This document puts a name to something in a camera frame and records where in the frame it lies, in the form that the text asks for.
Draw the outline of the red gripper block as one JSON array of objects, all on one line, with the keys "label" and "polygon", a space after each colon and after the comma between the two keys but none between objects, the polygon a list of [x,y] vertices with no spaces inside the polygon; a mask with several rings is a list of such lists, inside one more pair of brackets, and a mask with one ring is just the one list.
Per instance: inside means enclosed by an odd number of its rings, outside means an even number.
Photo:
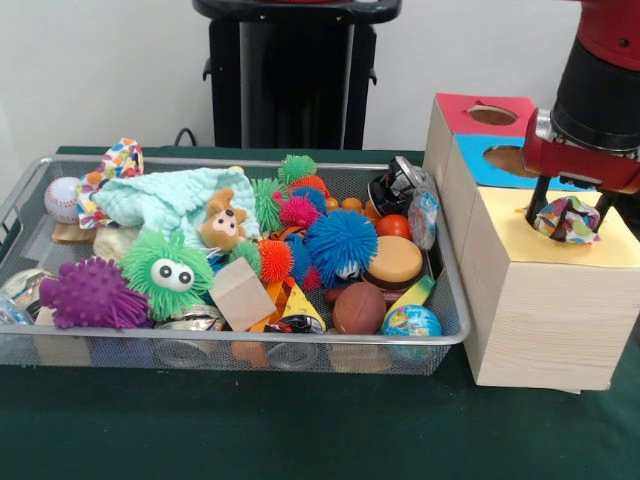
[{"label": "red gripper block", "polygon": [[598,233],[618,193],[639,191],[639,159],[629,154],[586,149],[572,143],[549,140],[552,132],[550,111],[535,108],[531,114],[523,146],[523,168],[539,176],[526,211],[526,221],[534,223],[548,204],[550,178],[566,177],[590,183],[605,191],[596,203],[599,220],[593,229]]}]

